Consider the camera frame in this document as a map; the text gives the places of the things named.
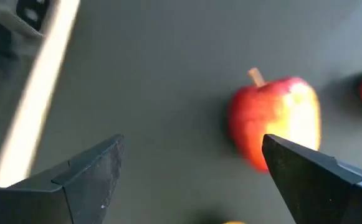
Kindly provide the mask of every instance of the gray surface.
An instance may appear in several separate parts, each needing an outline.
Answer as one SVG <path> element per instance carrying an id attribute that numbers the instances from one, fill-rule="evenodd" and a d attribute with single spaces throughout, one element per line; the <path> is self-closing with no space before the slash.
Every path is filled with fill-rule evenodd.
<path id="1" fill-rule="evenodd" d="M 234 154 L 224 106 L 259 67 L 322 104 L 322 151 L 362 166 L 362 1 L 83 1 L 34 172 L 114 133 L 126 156 L 105 223 L 293 223 Z"/>

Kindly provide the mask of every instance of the gray table surface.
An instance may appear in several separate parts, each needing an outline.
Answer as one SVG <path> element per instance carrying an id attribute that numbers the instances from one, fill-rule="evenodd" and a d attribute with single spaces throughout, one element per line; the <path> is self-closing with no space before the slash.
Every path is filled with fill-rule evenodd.
<path id="1" fill-rule="evenodd" d="M 322 152 L 362 167 L 362 0 L 95 0 L 82 2 L 34 173 L 122 133 L 105 223 L 293 223 L 225 135 L 253 66 L 311 83 Z"/>

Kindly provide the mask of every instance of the apple stem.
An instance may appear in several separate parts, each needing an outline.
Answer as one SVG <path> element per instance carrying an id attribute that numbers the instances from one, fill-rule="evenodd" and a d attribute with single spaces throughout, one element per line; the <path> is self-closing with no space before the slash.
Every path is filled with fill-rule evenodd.
<path id="1" fill-rule="evenodd" d="M 261 87 L 261 86 L 265 85 L 265 81 L 262 78 L 262 75 L 260 73 L 260 70 L 258 70 L 258 68 L 251 68 L 247 73 L 253 79 L 253 81 L 257 87 Z"/>

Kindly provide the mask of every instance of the white strip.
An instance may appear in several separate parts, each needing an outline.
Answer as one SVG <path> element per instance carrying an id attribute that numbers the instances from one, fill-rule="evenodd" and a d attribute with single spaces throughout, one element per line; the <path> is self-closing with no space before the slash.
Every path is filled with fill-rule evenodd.
<path id="1" fill-rule="evenodd" d="M 80 0 L 58 0 L 0 153 L 0 187 L 27 178 Z"/>

